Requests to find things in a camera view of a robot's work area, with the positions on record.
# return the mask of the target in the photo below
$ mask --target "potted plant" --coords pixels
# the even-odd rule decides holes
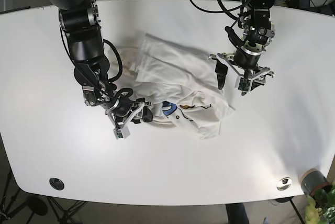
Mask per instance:
[[[335,223],[335,186],[315,169],[306,172],[300,184],[308,201],[306,224]]]

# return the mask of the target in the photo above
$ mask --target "tripod leg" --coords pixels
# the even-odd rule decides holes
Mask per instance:
[[[16,201],[16,198],[17,198],[18,194],[20,193],[20,191],[21,191],[21,189],[19,188],[16,191],[15,195],[11,198],[11,200],[10,200],[6,210],[5,210],[5,214],[8,214],[8,212],[9,212],[10,208],[12,207],[13,203]]]
[[[10,219],[12,219],[18,212],[20,212],[22,209],[24,209],[28,205],[29,201],[30,201],[30,199],[28,199],[25,202],[23,202],[20,206],[18,206],[12,212],[10,212],[7,215],[7,217],[10,218]]]
[[[3,212],[5,210],[5,201],[6,201],[6,196],[7,196],[7,190],[8,190],[8,187],[9,187],[9,182],[10,182],[10,179],[12,178],[12,170],[10,169],[8,175],[7,175],[7,181],[6,181],[6,185],[5,185],[5,189],[4,189],[4,194],[2,196],[2,200],[1,200],[1,209],[0,211]]]
[[[80,209],[82,209],[88,202],[83,201],[81,205],[79,205],[72,213],[70,213],[69,218],[71,218],[75,213],[77,213]]]
[[[52,204],[52,202],[51,202],[51,200],[50,200],[50,197],[47,197],[47,200],[48,200],[48,202],[49,202],[49,204],[50,204],[50,207],[51,207],[51,209],[52,209],[54,215],[56,216],[57,220],[59,220],[59,215],[57,214],[57,211],[56,211],[56,209],[54,208],[54,206],[53,206],[53,204]]]
[[[29,219],[28,219],[28,221],[27,221],[27,223],[26,224],[29,224],[30,223],[30,221],[31,221],[31,219],[32,219],[32,217],[34,216],[34,212],[31,212],[31,215],[30,215],[30,217],[29,217]]]

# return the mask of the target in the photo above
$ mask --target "plant pot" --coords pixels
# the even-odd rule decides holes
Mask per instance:
[[[318,189],[324,189],[327,193],[330,192],[332,186],[327,181],[326,177],[316,169],[307,171],[299,180],[301,189],[305,195],[314,197],[314,193]]]

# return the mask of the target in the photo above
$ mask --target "metal bracket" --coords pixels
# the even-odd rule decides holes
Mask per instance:
[[[109,112],[108,110],[105,111],[105,114],[108,116],[108,118],[110,119],[111,123],[114,125],[114,134],[116,139],[125,139],[126,137],[128,137],[130,135],[129,129],[128,129],[128,124],[135,118],[135,119],[140,119],[139,115],[140,113],[142,113],[143,108],[147,105],[147,103],[145,102],[140,102],[139,106],[129,115],[128,118],[124,118],[124,121],[119,124],[116,123],[114,120],[114,116],[111,112]]]
[[[258,86],[259,85],[264,85],[265,84],[265,76],[269,75],[272,78],[274,78],[274,73],[273,71],[270,70],[270,68],[268,67],[259,67],[258,69],[260,70],[257,73],[250,73],[248,75],[248,78],[245,79],[244,75],[241,74],[236,68],[235,66],[232,64],[233,61],[233,57],[234,57],[234,53],[223,53],[223,54],[211,54],[209,56],[209,59],[212,60],[216,60],[219,61],[222,64],[228,65],[228,67],[230,67],[231,69],[234,70],[234,72],[237,74],[237,79],[236,79],[236,83],[235,83],[235,89],[238,89],[240,91],[242,91],[242,94],[245,95],[246,93],[250,92],[252,89],[252,85],[253,83],[257,83]]]

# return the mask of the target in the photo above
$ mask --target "green leaves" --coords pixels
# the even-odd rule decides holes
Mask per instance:
[[[335,189],[331,189],[331,191],[327,194],[327,200],[328,200],[328,203],[335,207]]]
[[[315,200],[311,196],[309,196],[309,195],[307,195],[306,198],[307,198],[308,205],[310,205],[310,206],[312,206],[312,207],[315,208],[315,205],[316,205]]]
[[[325,208],[328,203],[328,196],[324,189],[318,189],[314,193],[314,199],[319,203],[321,208]]]
[[[319,212],[312,205],[308,205],[306,207],[306,223],[308,224],[318,224],[319,223]]]

